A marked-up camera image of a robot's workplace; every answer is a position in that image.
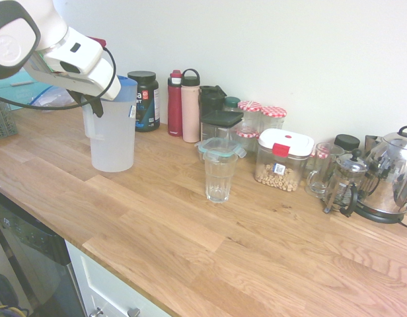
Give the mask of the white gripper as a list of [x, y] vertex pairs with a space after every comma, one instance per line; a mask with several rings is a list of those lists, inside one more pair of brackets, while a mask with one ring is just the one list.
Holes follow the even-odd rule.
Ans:
[[77, 104], [87, 101], [92, 108], [93, 114], [98, 118], [103, 116], [103, 107], [100, 97], [97, 96], [107, 87], [110, 87], [102, 97], [107, 100], [113, 100], [121, 89], [121, 84], [117, 77], [110, 84], [114, 74], [113, 67], [103, 58], [86, 75], [66, 71], [49, 73], [45, 71], [41, 63], [34, 61], [32, 58], [24, 64], [24, 69], [36, 81], [69, 90], [69, 95]]

